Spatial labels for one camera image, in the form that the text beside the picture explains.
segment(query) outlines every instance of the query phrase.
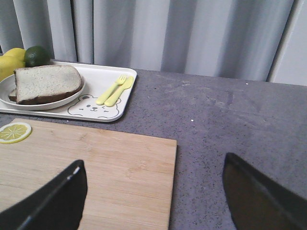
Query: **bamboo cutting board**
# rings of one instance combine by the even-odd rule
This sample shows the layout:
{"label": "bamboo cutting board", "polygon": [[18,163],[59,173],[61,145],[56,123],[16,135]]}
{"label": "bamboo cutting board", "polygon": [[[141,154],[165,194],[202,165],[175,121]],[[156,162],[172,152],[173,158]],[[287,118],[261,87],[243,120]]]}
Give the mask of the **bamboo cutting board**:
{"label": "bamboo cutting board", "polygon": [[80,230],[168,229],[175,140],[26,119],[32,134],[0,144],[0,211],[46,184],[74,160],[88,180]]}

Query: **white tray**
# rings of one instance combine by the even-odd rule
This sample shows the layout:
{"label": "white tray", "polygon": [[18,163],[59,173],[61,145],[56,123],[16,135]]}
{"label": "white tray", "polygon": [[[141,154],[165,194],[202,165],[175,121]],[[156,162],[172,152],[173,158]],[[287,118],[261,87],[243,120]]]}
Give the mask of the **white tray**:
{"label": "white tray", "polygon": [[96,105],[95,100],[114,83],[120,74],[132,76],[135,82],[137,77],[136,71],[127,68],[60,61],[55,61],[53,64],[72,65],[84,77],[86,85],[78,98],[61,107],[44,111],[17,110],[10,108],[8,105],[0,101],[0,112],[100,122],[112,122],[123,115],[133,85],[122,93],[117,103],[112,107]]}

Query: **yellow fruit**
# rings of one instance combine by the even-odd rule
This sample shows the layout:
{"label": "yellow fruit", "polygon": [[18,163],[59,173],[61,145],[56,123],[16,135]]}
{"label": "yellow fruit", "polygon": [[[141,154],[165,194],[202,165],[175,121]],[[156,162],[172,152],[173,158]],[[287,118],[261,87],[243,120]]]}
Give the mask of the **yellow fruit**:
{"label": "yellow fruit", "polygon": [[49,65],[50,54],[41,46],[33,46],[26,50],[24,62],[26,67]]}
{"label": "yellow fruit", "polygon": [[14,122],[0,128],[0,143],[12,144],[27,138],[32,127],[25,122]]}
{"label": "yellow fruit", "polygon": [[11,56],[0,57],[0,81],[14,74],[17,68],[24,68],[24,62]]}
{"label": "yellow fruit", "polygon": [[13,48],[13,49],[6,51],[3,55],[15,57],[20,61],[24,61],[24,54],[25,54],[25,49]]}

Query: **gray curtain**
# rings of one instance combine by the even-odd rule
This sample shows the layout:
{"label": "gray curtain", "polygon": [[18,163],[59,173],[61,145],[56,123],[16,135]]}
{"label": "gray curtain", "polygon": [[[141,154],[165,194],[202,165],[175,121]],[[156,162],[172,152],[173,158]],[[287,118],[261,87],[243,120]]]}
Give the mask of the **gray curtain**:
{"label": "gray curtain", "polygon": [[265,81],[293,0],[0,0],[0,46],[54,58]]}

